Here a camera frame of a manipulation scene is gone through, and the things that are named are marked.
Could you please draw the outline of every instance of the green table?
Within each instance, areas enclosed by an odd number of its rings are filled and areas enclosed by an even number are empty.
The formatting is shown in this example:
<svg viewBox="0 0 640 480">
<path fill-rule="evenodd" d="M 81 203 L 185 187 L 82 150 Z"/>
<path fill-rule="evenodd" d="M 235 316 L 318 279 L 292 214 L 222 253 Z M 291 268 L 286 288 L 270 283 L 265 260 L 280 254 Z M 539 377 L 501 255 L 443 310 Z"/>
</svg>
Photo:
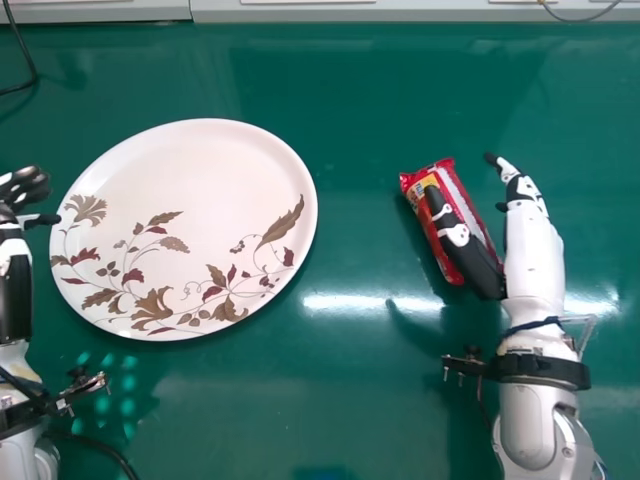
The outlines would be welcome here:
<svg viewBox="0 0 640 480">
<path fill-rule="evenodd" d="M 175 344 L 80 319 L 49 273 L 48 233 L 30 234 L 30 362 L 54 389 L 87 359 L 112 378 L 113 395 L 87 399 L 65 428 L 122 449 L 143 480 L 500 478 L 473 382 L 442 383 L 439 360 L 465 342 L 491 351 L 500 310 L 444 284 L 397 181 L 454 156 L 498 240 L 493 203 L 504 190 L 481 160 L 493 149 L 545 194 L 565 240 L 567 309 L 600 315 L 582 420 L 615 478 L 640 471 L 636 25 L 24 31 L 42 82 L 0 99 L 0 170 L 51 171 L 49 210 L 109 147 L 191 117 L 282 137 L 307 163 L 320 205 L 310 255 L 275 301 Z M 0 65 L 2 85 L 25 74 L 6 29 Z M 487 402 L 495 413 L 495 388 Z M 82 447 L 62 453 L 62 480 L 119 478 Z"/>
</svg>

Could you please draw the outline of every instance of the round plate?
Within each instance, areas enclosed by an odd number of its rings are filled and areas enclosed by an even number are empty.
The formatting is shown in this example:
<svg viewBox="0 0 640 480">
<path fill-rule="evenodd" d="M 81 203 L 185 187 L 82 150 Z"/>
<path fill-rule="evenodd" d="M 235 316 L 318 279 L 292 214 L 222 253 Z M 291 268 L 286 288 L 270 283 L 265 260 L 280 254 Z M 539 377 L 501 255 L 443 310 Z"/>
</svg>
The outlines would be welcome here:
<svg viewBox="0 0 640 480">
<path fill-rule="evenodd" d="M 197 119 L 113 147 L 58 214 L 51 266 L 65 300 L 108 332 L 172 341 L 233 325 L 277 295 L 309 251 L 318 200 L 282 140 Z"/>
</svg>

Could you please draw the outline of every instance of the robotic arm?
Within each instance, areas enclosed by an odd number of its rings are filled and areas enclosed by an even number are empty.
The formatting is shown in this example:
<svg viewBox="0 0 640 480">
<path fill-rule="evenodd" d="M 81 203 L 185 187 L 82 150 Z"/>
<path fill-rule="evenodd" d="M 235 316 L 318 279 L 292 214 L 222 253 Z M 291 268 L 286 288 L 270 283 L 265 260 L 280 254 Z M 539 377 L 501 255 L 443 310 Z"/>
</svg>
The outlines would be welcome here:
<svg viewBox="0 0 640 480">
<path fill-rule="evenodd" d="M 102 372 L 75 369 L 71 386 L 52 395 L 25 360 L 33 332 L 31 252 L 23 231 L 60 217 L 17 214 L 49 193 L 49 177 L 37 167 L 0 176 L 0 478 L 7 480 L 57 479 L 59 455 L 43 436 L 46 418 L 73 414 L 75 399 L 107 384 Z"/>
<path fill-rule="evenodd" d="M 437 187 L 425 195 L 447 256 L 480 297 L 501 302 L 511 326 L 487 363 L 477 349 L 464 358 L 445 355 L 445 378 L 453 370 L 500 383 L 492 433 L 506 480 L 605 480 L 576 396 L 591 387 L 581 358 L 595 317 L 562 316 L 563 242 L 531 177 L 502 157 L 487 153 L 485 160 L 506 186 L 506 202 L 496 205 L 506 214 L 503 272 Z M 577 321 L 588 325 L 578 344 L 562 327 Z"/>
</svg>

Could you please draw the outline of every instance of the red snack package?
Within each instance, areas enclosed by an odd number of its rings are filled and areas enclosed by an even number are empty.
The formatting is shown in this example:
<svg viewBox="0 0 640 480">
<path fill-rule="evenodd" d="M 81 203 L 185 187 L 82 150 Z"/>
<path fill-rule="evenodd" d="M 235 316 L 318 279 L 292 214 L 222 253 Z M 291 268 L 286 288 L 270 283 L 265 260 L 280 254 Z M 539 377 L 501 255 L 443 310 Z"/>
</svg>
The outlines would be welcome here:
<svg viewBox="0 0 640 480">
<path fill-rule="evenodd" d="M 415 173 L 401 173 L 400 188 L 418 216 L 440 270 L 447 281 L 453 285 L 463 285 L 464 277 L 442 248 L 424 196 L 424 189 L 427 185 L 434 185 L 440 189 L 458 218 L 467 225 L 472 234 L 478 237 L 489 254 L 501 265 L 502 262 L 489 237 L 489 232 L 456 174 L 453 158 L 445 158 Z"/>
</svg>

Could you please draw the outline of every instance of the black robot fingertip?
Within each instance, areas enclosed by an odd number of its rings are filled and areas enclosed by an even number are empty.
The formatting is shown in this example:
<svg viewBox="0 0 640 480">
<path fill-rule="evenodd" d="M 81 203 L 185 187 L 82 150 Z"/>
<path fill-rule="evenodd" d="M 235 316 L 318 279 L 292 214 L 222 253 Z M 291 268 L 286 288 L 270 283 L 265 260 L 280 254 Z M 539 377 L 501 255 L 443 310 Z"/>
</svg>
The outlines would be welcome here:
<svg viewBox="0 0 640 480">
<path fill-rule="evenodd" d="M 495 153 L 485 152 L 484 159 L 489 165 L 493 165 L 494 167 L 498 166 L 498 158 L 500 158 Z"/>
</svg>

